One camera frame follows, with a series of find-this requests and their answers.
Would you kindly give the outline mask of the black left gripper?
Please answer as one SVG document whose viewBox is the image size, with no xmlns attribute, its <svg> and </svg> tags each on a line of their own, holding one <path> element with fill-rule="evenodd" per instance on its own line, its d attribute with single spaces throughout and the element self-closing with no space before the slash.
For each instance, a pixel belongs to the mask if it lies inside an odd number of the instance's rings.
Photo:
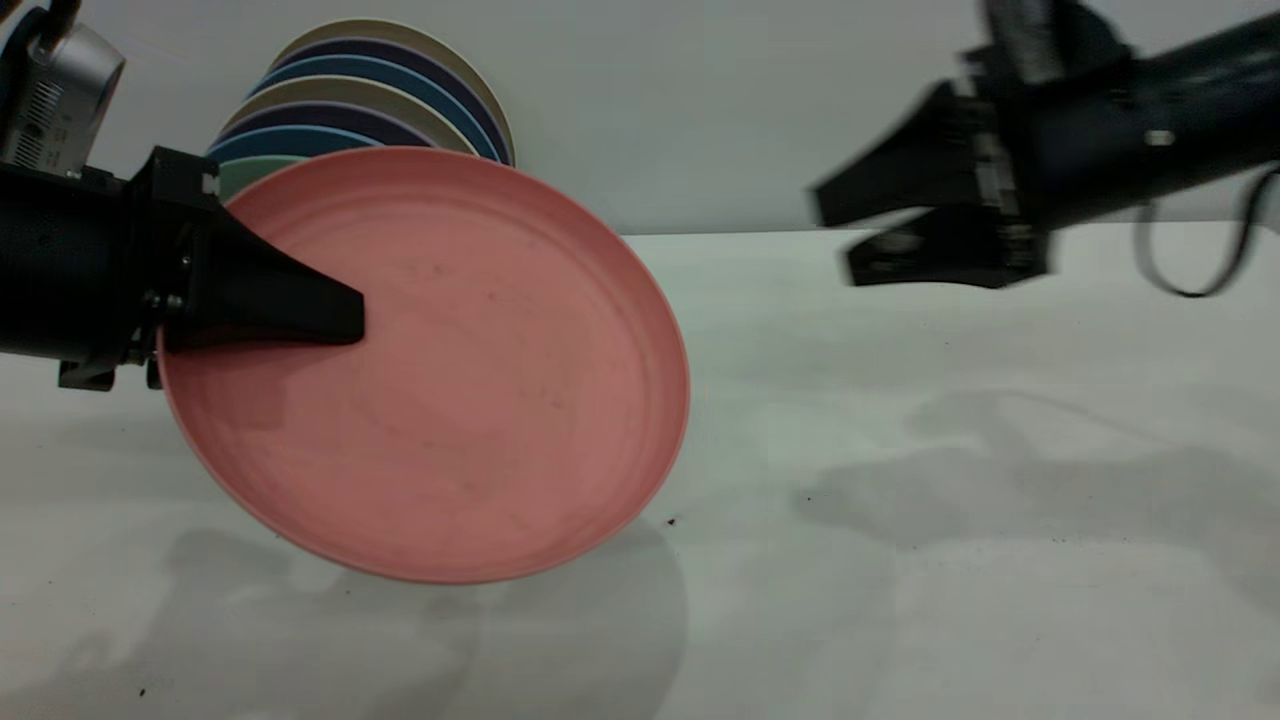
<svg viewBox="0 0 1280 720">
<path fill-rule="evenodd" d="M 59 387 L 110 391 L 118 366 L 155 355 L 164 323 L 172 354 L 365 337 L 364 295 L 221 209 L 214 160 L 156 147 L 132 179 L 104 188 L 102 209 L 73 234 L 93 259 L 76 282 L 77 348 L 59 364 Z"/>
</svg>

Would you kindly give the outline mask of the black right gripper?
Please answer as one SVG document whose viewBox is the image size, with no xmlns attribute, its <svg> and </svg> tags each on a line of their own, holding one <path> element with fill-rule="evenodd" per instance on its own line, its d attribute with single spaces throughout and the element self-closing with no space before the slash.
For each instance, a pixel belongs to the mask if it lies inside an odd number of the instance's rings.
<svg viewBox="0 0 1280 720">
<path fill-rule="evenodd" d="M 810 188 L 824 228 L 931 209 L 846 249 L 854 286 L 1005 290 L 1050 272 L 1028 167 L 1033 88 L 998 45 L 960 59 L 968 99 L 951 79 L 933 83 L 878 143 Z"/>
</svg>

